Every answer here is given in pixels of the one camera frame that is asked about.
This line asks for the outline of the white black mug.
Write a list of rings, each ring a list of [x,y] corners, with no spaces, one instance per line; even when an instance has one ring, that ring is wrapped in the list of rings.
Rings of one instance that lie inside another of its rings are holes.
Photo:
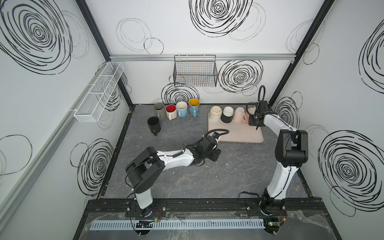
[[[232,107],[225,107],[222,112],[221,121],[229,124],[232,122],[234,116],[234,109]]]

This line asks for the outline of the white red mug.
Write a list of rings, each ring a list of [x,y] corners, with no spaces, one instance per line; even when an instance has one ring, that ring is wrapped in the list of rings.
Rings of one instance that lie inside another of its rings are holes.
[[[177,107],[176,105],[167,105],[166,108],[166,114],[167,114],[167,118],[171,121],[171,120],[174,120],[175,118],[177,118],[178,116],[178,113],[177,113]]]

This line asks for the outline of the grey mug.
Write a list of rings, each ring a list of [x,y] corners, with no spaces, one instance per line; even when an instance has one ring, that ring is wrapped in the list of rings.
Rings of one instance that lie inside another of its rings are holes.
[[[155,110],[155,116],[160,119],[160,120],[165,120],[167,118],[166,110],[165,110],[165,105],[161,102],[156,103],[154,105],[154,110]]]

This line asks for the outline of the cream peach mug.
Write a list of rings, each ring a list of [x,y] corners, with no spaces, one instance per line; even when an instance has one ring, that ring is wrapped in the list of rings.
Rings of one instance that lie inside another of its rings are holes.
[[[253,116],[255,114],[255,107],[247,108],[247,113],[249,116]]]

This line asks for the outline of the pink mug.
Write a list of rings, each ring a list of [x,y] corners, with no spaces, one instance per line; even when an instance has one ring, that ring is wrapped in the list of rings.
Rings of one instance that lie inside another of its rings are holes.
[[[234,111],[233,122],[234,123],[247,123],[249,120],[248,114],[243,107],[238,107]]]

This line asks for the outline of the blue butterfly mug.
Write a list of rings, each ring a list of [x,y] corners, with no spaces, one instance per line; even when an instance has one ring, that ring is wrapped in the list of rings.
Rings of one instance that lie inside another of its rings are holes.
[[[192,117],[196,118],[199,115],[200,100],[191,99],[189,100],[189,113]]]

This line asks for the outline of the beige plastic tray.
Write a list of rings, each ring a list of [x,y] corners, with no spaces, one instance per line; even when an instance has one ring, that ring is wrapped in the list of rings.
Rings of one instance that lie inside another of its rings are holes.
[[[236,143],[255,143],[261,144],[264,137],[261,128],[256,130],[256,127],[249,126],[247,123],[223,123],[221,119],[217,122],[213,121],[211,114],[208,115],[208,131],[215,129],[226,129],[230,131],[228,134],[220,137],[221,142],[236,142]]]

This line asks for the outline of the light blue mug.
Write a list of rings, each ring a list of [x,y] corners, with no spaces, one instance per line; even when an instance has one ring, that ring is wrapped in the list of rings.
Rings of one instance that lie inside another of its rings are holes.
[[[177,114],[179,118],[184,118],[188,114],[188,104],[186,102],[178,102],[176,104]]]

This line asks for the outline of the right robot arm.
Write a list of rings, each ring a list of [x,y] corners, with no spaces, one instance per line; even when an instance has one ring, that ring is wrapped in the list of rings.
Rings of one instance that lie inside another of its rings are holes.
[[[268,127],[278,136],[275,147],[277,166],[260,202],[263,214],[270,216],[283,208],[293,176],[308,161],[308,133],[286,123],[270,109],[267,101],[248,103],[246,112],[249,126]]]

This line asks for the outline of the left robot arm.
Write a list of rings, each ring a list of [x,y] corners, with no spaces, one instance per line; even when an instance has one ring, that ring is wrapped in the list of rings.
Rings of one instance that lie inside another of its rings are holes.
[[[200,166],[207,159],[217,161],[221,153],[218,148],[220,137],[218,132],[210,131],[196,143],[184,144],[181,150],[164,152],[153,147],[143,150],[126,166],[127,177],[140,209],[147,210],[153,206],[151,187],[163,171]]]

